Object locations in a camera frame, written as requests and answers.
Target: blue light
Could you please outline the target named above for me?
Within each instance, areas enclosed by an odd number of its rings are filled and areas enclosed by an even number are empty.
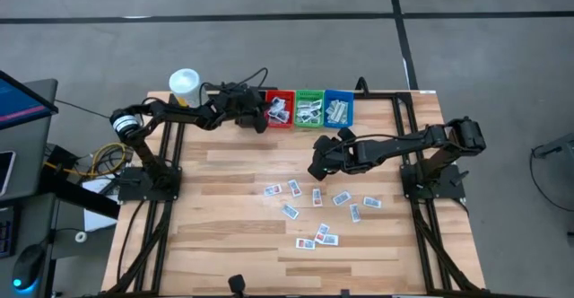
[[[26,288],[26,289],[14,288],[14,290],[16,291],[17,294],[31,294],[34,292],[34,289],[36,289],[36,287],[38,286],[38,281],[39,280],[36,278],[36,281],[34,281],[34,283],[31,284],[28,288]]]

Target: wooden tabletop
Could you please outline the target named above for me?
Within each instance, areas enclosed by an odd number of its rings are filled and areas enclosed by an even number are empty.
[[[149,96],[169,98],[167,92]],[[436,94],[413,92],[413,104],[419,128],[443,123]],[[396,134],[390,101],[355,101],[354,108],[355,134]],[[405,109],[403,113],[408,133]],[[147,139],[155,153],[162,130],[156,128]],[[227,280],[237,274],[244,276],[247,294],[339,294],[341,289],[353,294],[424,293],[413,218],[398,172],[401,160],[387,160],[366,174],[340,172],[321,182],[307,173],[315,140],[336,132],[268,128],[258,135],[233,122],[211,132],[187,126],[180,162],[183,181],[173,206],[161,294],[230,294]],[[168,158],[173,142],[170,145]],[[292,197],[287,186],[291,179],[299,182],[302,196]],[[282,185],[283,193],[264,197],[264,188],[275,183]],[[323,207],[311,203],[311,190],[317,187]],[[331,199],[343,190],[352,200],[335,206]],[[382,200],[383,208],[363,206],[364,196]],[[300,211],[296,220],[281,212],[285,203]],[[359,223],[351,220],[350,203],[359,204]],[[472,282],[484,286],[465,211],[448,199],[435,203],[445,249]],[[116,283],[117,260],[135,207],[129,203],[121,208],[102,290]],[[122,272],[139,252],[146,212],[147,204],[135,219]],[[295,239],[313,239],[321,223],[339,235],[339,246],[295,249]],[[429,252],[440,288],[436,258]],[[151,285],[151,274],[148,263],[144,289]]]

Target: concrete floor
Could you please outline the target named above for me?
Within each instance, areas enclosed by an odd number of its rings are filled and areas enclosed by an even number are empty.
[[[568,11],[574,0],[400,0],[403,12]],[[391,12],[390,0],[0,0],[0,18],[296,12]],[[437,90],[445,119],[481,123],[488,149],[460,160],[471,224],[492,291],[571,297],[572,214],[535,190],[528,155],[571,132],[572,18],[405,21],[419,87]],[[169,74],[193,67],[207,81],[243,78],[269,67],[285,89],[354,86],[405,89],[394,20],[0,25],[0,64],[21,81],[54,77],[57,98],[103,113],[166,90]],[[115,140],[109,123],[60,106],[49,140],[86,153]],[[570,163],[536,162],[544,190],[574,207]],[[63,206],[60,226],[82,226]],[[55,289],[65,296],[100,288],[113,230],[87,246],[58,235],[64,255]]]

